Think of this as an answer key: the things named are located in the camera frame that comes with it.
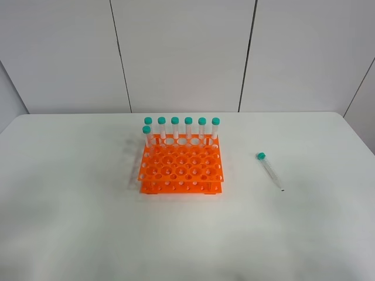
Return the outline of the orange test tube rack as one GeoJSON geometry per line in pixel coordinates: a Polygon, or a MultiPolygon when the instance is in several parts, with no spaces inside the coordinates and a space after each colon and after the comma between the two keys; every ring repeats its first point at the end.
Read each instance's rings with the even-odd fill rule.
{"type": "Polygon", "coordinates": [[[145,146],[138,173],[144,194],[220,194],[224,182],[219,138],[185,134],[178,140],[154,134],[145,146]]]}

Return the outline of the green-capped test tube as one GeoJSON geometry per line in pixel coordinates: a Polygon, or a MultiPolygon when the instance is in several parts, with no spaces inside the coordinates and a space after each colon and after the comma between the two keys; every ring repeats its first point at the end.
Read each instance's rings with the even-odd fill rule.
{"type": "Polygon", "coordinates": [[[259,152],[256,154],[257,160],[262,164],[263,168],[267,171],[269,174],[271,180],[274,182],[274,184],[282,190],[281,182],[279,180],[279,177],[273,167],[271,166],[271,163],[268,161],[268,158],[266,157],[266,154],[264,152],[259,152]]]}

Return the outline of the test tube second row left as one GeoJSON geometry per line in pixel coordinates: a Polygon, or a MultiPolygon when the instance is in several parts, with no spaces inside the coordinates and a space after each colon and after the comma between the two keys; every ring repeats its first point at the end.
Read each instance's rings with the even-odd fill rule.
{"type": "Polygon", "coordinates": [[[145,125],[142,128],[142,132],[145,135],[145,156],[149,157],[153,153],[154,145],[153,145],[153,134],[151,131],[151,127],[149,125],[145,125]]]}

